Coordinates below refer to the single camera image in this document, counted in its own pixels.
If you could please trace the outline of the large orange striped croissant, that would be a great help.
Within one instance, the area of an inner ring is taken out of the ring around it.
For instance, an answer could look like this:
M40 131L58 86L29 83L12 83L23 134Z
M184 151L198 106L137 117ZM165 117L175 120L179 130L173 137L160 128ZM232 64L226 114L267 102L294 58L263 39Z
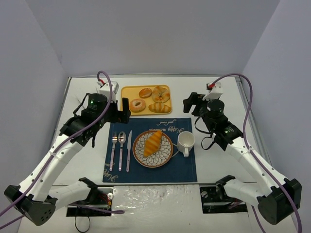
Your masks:
M148 157L160 149L162 138L162 131L156 131L149 138L145 140L144 144L144 157Z

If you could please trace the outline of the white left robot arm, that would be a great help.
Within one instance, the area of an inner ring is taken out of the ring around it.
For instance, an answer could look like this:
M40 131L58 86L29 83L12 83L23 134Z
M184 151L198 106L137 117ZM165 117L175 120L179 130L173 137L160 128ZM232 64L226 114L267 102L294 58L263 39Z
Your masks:
M83 149L88 141L95 141L98 131L105 123L127 124L131 112L129 100L122 98L122 110L118 102L98 93L87 93L87 107L80 103L71 117L61 128L55 143L31 174L19 185L9 185L4 194L10 205L1 211L5 214L15 208L22 217L28 218L36 226L46 223L58 209L73 205L89 208L100 200L103 194L98 185L83 177L76 183L51 191L51 187L70 160Z

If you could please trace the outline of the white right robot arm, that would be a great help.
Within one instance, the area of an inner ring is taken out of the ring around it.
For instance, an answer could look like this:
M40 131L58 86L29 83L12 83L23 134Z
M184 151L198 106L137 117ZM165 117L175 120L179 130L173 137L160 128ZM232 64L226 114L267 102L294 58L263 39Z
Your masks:
M224 115L225 104L221 100L206 100L204 95L192 92L183 100L184 113L192 107L191 114L203 120L213 143L235 158L258 184L252 188L228 175L216 182L224 197L257 206L261 216L272 225L299 209L301 183L279 173L248 144L243 132Z

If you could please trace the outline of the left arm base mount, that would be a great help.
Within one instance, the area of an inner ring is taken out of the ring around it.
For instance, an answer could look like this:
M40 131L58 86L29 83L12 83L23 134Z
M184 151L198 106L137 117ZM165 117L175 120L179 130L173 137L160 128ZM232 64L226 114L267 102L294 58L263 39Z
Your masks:
M86 205L102 210L112 211L113 188L99 187L97 194L91 194L85 200L77 201L76 204ZM88 208L81 208L77 206L68 206L66 210L66 217L104 217L111 216L111 213L99 212Z

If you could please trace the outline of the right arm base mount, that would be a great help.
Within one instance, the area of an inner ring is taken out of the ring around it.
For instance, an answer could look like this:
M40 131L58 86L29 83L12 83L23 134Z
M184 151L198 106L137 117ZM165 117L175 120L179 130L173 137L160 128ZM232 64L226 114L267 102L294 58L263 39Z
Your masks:
M246 213L247 205L236 198L221 197L217 186L199 186L203 214Z

